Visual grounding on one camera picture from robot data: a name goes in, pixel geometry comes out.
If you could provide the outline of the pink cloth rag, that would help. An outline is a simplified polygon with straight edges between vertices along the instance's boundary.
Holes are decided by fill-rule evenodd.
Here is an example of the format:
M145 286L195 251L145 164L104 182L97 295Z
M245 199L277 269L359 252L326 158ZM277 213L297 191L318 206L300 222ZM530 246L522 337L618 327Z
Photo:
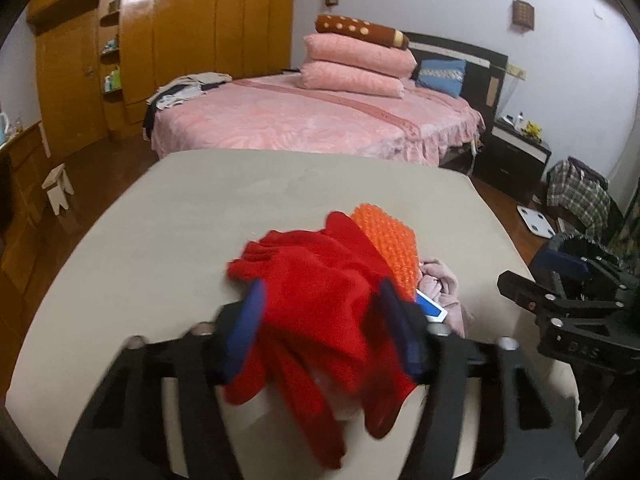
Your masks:
M418 289L447 311L445 322L461 337L469 335L471 318L459 298L459 281L437 258L419 263Z

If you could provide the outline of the red knit gloves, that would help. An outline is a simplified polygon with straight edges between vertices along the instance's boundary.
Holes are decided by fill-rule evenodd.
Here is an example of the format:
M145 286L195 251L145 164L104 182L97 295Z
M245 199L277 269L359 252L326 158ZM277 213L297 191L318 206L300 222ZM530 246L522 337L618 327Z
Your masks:
M274 385L316 461L338 469L346 454L333 403L363 410L366 428L390 432L416 388L404 372L378 296L386 261L350 214L333 211L320 231L270 231L228 265L235 281L261 280L266 307L248 358L224 397L233 405Z

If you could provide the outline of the white bathroom scale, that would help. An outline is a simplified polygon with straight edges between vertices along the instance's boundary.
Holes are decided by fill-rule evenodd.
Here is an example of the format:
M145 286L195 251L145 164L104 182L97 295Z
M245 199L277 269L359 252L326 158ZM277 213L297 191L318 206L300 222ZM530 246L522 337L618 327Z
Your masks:
M516 210L525 223L526 228L533 235L544 238L545 240L551 240L552 237L555 236L555 230L542 212L521 205L518 205Z

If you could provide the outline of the patterned curtain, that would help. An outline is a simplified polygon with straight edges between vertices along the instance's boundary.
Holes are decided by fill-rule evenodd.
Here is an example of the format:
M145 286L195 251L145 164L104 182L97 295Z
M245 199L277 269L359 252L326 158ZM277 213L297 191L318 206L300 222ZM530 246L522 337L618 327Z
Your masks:
M640 204L639 185L627 207L620 229L613 236L608 248L630 268L639 265L640 249Z

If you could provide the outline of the plaid bag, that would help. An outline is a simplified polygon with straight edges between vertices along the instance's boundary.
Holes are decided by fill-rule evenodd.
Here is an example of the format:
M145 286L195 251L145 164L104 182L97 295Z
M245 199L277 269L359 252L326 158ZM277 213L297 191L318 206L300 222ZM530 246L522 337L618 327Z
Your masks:
M568 211L584 227L582 232L600 238L608 226L611 197L608 181L581 160L569 157L547 174L546 203Z

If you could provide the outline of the white blue alcohol pad box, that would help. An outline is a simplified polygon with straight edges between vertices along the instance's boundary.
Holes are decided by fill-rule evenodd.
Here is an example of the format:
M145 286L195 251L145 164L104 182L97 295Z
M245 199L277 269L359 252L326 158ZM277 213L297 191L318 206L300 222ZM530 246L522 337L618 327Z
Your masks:
M416 290L416 304L422 309L430 322L442 323L446 320L448 312L419 289Z

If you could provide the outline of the black white nightstand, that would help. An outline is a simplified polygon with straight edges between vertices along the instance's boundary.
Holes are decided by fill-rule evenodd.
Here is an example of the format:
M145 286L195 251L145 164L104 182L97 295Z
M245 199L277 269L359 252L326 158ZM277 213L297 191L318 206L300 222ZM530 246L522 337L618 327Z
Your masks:
M551 157L548 145L518 132L501 119L480 140L482 147L476 156L473 176L521 205L528 205Z

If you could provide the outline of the yellow toy on nightstand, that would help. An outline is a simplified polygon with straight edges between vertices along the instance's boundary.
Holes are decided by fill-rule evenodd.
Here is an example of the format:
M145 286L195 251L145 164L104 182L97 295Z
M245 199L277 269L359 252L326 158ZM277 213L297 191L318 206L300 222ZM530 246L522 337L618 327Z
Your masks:
M536 142L542 141L541 131L541 126L534 122L526 122L526 125L522 128L522 133L524 133L529 139L535 140Z

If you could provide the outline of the black headboard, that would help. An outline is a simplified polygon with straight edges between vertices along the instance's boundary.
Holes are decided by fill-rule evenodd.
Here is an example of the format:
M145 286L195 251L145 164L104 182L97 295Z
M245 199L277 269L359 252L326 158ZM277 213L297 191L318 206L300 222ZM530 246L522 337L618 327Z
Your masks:
M421 64L425 60L465 62L460 96L480 112L485 126L490 129L496 119L508 57L474 44L444 37L417 32L405 32L405 36L409 40L409 50L418 63L412 79L418 78Z

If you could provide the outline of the blue cushion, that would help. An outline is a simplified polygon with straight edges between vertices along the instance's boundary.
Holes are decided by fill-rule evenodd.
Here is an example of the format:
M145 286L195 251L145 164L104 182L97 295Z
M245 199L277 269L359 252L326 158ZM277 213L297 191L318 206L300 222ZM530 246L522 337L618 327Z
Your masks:
M416 76L416 85L458 98L464 83L465 69L465 60L423 60Z

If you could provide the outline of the bed with pink cover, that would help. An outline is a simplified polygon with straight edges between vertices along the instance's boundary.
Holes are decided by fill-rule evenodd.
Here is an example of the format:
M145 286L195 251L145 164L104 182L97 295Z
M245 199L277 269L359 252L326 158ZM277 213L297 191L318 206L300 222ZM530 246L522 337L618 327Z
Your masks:
M157 110L148 134L160 157L204 148L344 154L437 167L485 125L461 98L404 83L401 98L308 90L299 75L227 82Z

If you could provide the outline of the brown dotted bolster pillow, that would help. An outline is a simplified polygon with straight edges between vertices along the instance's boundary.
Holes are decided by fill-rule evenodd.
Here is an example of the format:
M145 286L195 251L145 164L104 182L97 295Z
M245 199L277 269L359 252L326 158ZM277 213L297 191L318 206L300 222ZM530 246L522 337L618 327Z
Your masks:
M382 47L407 50L409 45L408 37L396 28L344 15L319 14L314 28L319 34L337 34Z

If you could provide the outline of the light blue kettle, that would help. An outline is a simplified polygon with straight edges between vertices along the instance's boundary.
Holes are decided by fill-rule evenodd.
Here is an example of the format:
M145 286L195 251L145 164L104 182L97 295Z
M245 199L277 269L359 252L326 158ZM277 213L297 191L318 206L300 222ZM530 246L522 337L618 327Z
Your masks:
M10 128L9 117L3 110L0 110L0 145L5 144L6 140L8 140L9 128Z

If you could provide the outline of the pile of clothes on bed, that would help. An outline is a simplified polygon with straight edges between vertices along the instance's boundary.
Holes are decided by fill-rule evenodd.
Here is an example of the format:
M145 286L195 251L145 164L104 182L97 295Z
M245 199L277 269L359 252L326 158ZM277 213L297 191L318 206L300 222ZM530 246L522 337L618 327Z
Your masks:
M228 74L206 72L179 76L164 84L145 101L143 136L146 140L151 140L157 112L196 99L206 91L219 88L232 80Z

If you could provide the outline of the right wall lamp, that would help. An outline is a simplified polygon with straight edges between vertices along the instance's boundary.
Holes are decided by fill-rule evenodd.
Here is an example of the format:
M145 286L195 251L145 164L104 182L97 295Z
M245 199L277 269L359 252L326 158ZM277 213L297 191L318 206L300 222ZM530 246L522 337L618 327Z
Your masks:
M523 30L535 29L535 8L523 0L512 1L512 25Z

